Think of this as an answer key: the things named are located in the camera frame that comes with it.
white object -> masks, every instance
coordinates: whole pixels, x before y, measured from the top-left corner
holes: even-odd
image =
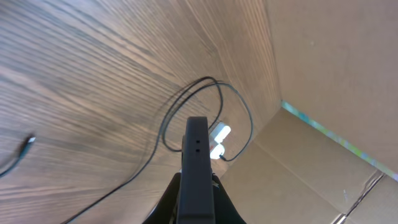
[[[225,148],[221,143],[230,132],[231,128],[222,122],[218,123],[216,128],[211,131],[209,135],[211,159],[219,159],[220,155],[225,153]]]

colorful strip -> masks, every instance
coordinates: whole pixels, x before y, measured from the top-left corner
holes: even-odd
[[[305,113],[294,108],[288,102],[282,100],[282,107],[285,108],[287,111],[291,112],[292,114],[296,115],[296,117],[300,118],[302,121],[306,122],[313,128],[319,130],[320,132],[322,132],[323,134],[325,134],[326,136],[328,136],[338,144],[350,150],[353,154],[357,155],[359,158],[365,160],[366,162],[370,163],[372,166],[376,167],[383,173],[387,174],[388,176],[392,177],[394,180],[398,181],[398,174],[394,173],[392,170],[388,169],[385,165],[373,159],[365,152],[360,151],[357,147],[353,146],[347,140],[344,140],[342,137],[338,136],[333,131],[327,130],[320,123],[309,118]]]

brown panel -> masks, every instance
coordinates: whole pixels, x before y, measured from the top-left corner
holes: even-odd
[[[232,83],[260,130],[280,107],[262,1],[1,1],[0,151],[29,132],[34,145],[1,179],[2,223],[60,223],[126,180],[148,158],[165,101],[199,77]],[[226,157],[248,137],[237,96]],[[216,91],[194,97],[167,138],[180,147],[188,116],[213,119]],[[219,175],[229,164],[213,161]],[[160,147],[133,183],[78,223],[141,223],[180,168]]]
[[[267,3],[282,98],[398,172],[398,1]]]
[[[349,216],[360,224],[393,224],[398,220],[398,183],[383,177]]]
[[[284,109],[254,142],[341,213],[348,212],[376,171]]]
[[[330,223],[339,214],[257,144],[250,145],[221,181],[247,223]]]

black device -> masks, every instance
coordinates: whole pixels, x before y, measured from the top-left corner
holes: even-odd
[[[174,175],[144,224],[245,223],[211,170],[206,117],[188,118],[182,149],[181,173]]]

black cable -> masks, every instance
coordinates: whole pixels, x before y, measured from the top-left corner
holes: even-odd
[[[29,151],[30,147],[33,145],[33,142],[35,141],[35,139],[36,138],[33,134],[30,134],[29,136],[27,136],[25,138],[25,140],[19,146],[19,152],[18,152],[17,159],[5,171],[0,173],[0,178],[9,174],[18,165],[18,163],[25,157],[25,155]]]
[[[178,106],[173,110],[173,107],[177,104],[177,102],[194,86],[196,86],[197,84],[201,83],[204,80],[212,80],[213,83],[204,85],[202,87],[200,87],[199,89],[195,90],[193,93],[191,93],[190,95],[188,95],[180,104],[178,104]],[[247,145],[249,144],[251,138],[252,138],[252,133],[253,133],[253,120],[252,120],[252,116],[251,116],[251,112],[249,109],[249,106],[246,104],[245,100],[243,99],[243,97],[239,94],[239,92],[233,88],[233,86],[231,86],[230,84],[227,83],[222,83],[217,81],[216,79],[214,79],[213,77],[203,77],[203,78],[199,78],[196,81],[194,81],[191,85],[187,86],[187,89],[185,89],[178,97],[177,99],[173,102],[173,104],[171,105],[171,107],[167,110],[165,116],[163,117],[163,120],[160,124],[160,128],[159,128],[159,132],[157,134],[156,137],[156,141],[155,141],[155,146],[154,146],[154,150],[152,151],[152,154],[150,155],[150,157],[148,158],[147,162],[141,167],[141,169],[138,170],[138,172],[133,175],[129,180],[125,181],[123,184],[117,186],[115,189],[113,189],[112,191],[110,191],[109,193],[107,193],[106,195],[102,196],[101,198],[99,198],[98,200],[96,200],[95,202],[93,202],[92,204],[90,204],[89,206],[87,206],[86,208],[84,208],[83,210],[81,210],[80,212],[78,212],[76,215],[70,217],[68,220],[62,222],[62,224],[67,224],[70,223],[72,221],[74,221],[76,218],[78,218],[81,214],[85,213],[86,211],[88,211],[89,209],[91,209],[92,207],[94,207],[96,204],[100,203],[102,200],[104,200],[106,197],[110,196],[111,194],[115,193],[117,190],[121,189],[122,187],[124,187],[125,185],[127,185],[128,183],[130,183],[131,181],[133,181],[145,168],[146,166],[148,166],[149,162],[152,160],[152,158],[155,155],[155,152],[157,150],[157,146],[159,145],[159,139],[162,136],[162,140],[164,145],[167,147],[167,149],[173,151],[173,152],[180,152],[181,150],[178,149],[172,149],[171,147],[169,147],[166,143],[165,140],[165,133],[167,130],[167,127],[169,126],[169,123],[171,121],[171,119],[174,117],[174,115],[177,113],[177,111],[191,98],[193,97],[195,94],[197,94],[198,92],[212,87],[212,86],[216,86],[220,95],[220,109],[218,111],[218,114],[215,118],[215,120],[212,122],[212,124],[210,125],[210,128],[214,126],[214,124],[217,122],[218,118],[220,117],[220,114],[222,112],[223,109],[223,95],[221,92],[221,88],[220,86],[227,86],[228,88],[230,88],[231,90],[233,90],[240,98],[240,100],[242,101],[243,105],[245,106],[248,115],[249,115],[249,119],[250,119],[250,124],[251,124],[251,130],[250,130],[250,135],[249,135],[249,139],[247,141],[247,143],[244,145],[244,147],[232,158],[232,159],[226,159],[225,157],[223,157],[222,155],[220,155],[221,159],[229,162],[234,160],[235,158],[237,158],[240,153],[242,153],[245,148],[247,147]]]

